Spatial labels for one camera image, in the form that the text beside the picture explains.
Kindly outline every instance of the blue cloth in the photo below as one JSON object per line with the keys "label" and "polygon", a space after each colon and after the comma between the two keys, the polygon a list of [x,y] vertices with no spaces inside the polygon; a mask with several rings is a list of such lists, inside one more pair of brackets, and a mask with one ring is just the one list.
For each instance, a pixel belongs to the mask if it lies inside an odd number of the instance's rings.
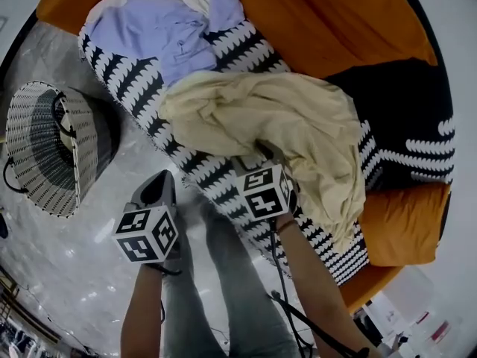
{"label": "blue cloth", "polygon": [[181,0],[127,0],[86,24],[86,33],[96,46],[114,54],[141,60],[157,57],[164,84],[170,87],[193,72],[216,67],[204,32],[227,30],[244,20],[239,0],[210,0],[209,16]]}

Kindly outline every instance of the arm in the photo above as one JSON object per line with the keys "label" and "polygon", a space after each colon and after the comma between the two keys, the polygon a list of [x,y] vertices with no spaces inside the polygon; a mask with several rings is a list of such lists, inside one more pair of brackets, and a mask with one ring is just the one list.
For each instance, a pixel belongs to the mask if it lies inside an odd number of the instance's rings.
{"label": "arm", "polygon": [[[289,213],[277,219],[277,229],[292,220]],[[306,316],[321,330],[354,351],[370,349],[370,358],[380,358],[373,344],[359,331],[348,314],[335,280],[302,234],[296,222],[280,233],[298,298]],[[340,357],[328,344],[314,338],[320,357]]]}
{"label": "arm", "polygon": [[121,332],[121,357],[158,358],[161,342],[162,274],[141,266]]}

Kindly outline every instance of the bracelet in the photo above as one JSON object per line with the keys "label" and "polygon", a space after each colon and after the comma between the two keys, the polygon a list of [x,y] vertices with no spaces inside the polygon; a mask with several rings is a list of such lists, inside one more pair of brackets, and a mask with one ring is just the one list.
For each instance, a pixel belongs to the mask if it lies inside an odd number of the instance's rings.
{"label": "bracelet", "polygon": [[288,220],[284,225],[277,229],[277,235],[279,236],[286,228],[290,227],[290,225],[294,224],[295,220]]}

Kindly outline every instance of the tiled floor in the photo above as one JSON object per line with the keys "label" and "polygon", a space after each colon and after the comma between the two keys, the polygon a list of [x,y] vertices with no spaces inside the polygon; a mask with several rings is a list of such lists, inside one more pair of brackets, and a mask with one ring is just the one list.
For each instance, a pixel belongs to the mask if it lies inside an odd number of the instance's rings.
{"label": "tiled floor", "polygon": [[[0,96],[0,134],[4,134],[12,94],[33,80],[65,84],[110,100],[88,63],[80,60],[76,38],[38,23],[20,48],[4,82],[5,91]],[[78,346],[75,340],[78,338],[101,354],[118,353],[121,325],[138,268],[125,261],[113,244],[110,238],[113,219],[144,180],[161,169],[170,169],[176,177],[178,202],[189,225],[196,286],[209,324],[226,350],[227,312],[218,275],[207,251],[205,227],[192,204],[195,189],[181,183],[175,165],[155,149],[125,112],[121,116],[119,152],[72,218],[51,217],[0,183],[0,205],[7,210],[10,228],[8,239],[0,239],[0,263],[21,285],[30,287],[40,304],[25,291],[21,291],[21,302],[67,343]],[[0,168],[5,160],[3,150]],[[275,267],[244,243],[265,288],[279,289]],[[297,306],[291,281],[287,279],[286,285],[292,304]],[[49,316],[70,335],[51,324]],[[303,337],[311,341],[305,325],[300,322],[296,325],[303,330]]]}

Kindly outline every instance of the leg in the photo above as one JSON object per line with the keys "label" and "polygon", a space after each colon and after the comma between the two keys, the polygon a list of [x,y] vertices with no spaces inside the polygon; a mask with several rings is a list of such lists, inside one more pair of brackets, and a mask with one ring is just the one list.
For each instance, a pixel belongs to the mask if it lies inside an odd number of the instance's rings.
{"label": "leg", "polygon": [[217,343],[194,285],[194,268],[186,223],[182,217],[175,219],[180,235],[180,260],[168,260],[165,267],[182,269],[179,276],[164,279],[167,301],[165,303],[164,351],[167,358],[225,358]]}
{"label": "leg", "polygon": [[296,357],[297,345],[267,297],[236,229],[211,204],[204,204],[202,216],[229,315],[230,356]]}

